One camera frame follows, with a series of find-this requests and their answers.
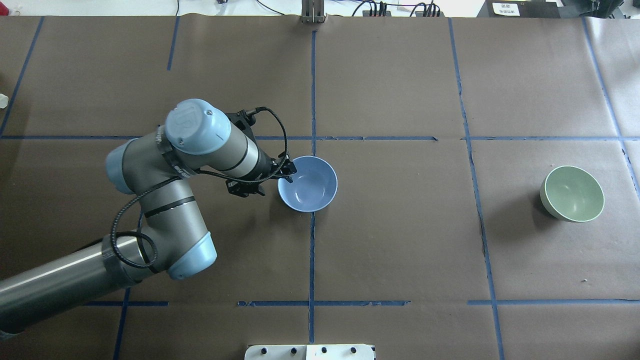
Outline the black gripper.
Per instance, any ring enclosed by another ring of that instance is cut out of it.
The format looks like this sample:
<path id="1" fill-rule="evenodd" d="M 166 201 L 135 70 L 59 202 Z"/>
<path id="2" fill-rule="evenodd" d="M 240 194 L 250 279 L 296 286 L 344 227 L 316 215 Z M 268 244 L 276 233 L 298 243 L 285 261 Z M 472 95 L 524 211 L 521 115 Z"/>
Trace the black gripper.
<path id="1" fill-rule="evenodd" d="M 297 167 L 290 157 L 269 158 L 267 170 L 258 176 L 258 180 L 265 182 L 270 179 L 281 179 L 287 183 L 293 183 L 293 174 L 297 173 Z"/>

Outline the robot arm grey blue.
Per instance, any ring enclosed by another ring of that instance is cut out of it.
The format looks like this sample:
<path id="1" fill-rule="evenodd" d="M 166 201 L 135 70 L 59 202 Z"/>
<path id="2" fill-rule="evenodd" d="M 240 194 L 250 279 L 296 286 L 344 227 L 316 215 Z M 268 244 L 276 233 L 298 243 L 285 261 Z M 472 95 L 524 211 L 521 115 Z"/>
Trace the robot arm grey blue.
<path id="1" fill-rule="evenodd" d="M 270 179 L 293 182 L 287 149 L 270 157 L 252 132 L 266 107 L 222 112 L 209 102 L 180 101 L 163 125 L 112 150 L 107 177 L 134 198 L 105 237 L 62 258 L 1 281 L 1 338 L 166 272 L 185 280 L 210 267 L 217 251 L 189 179 L 225 180 L 240 198 L 265 194 Z"/>

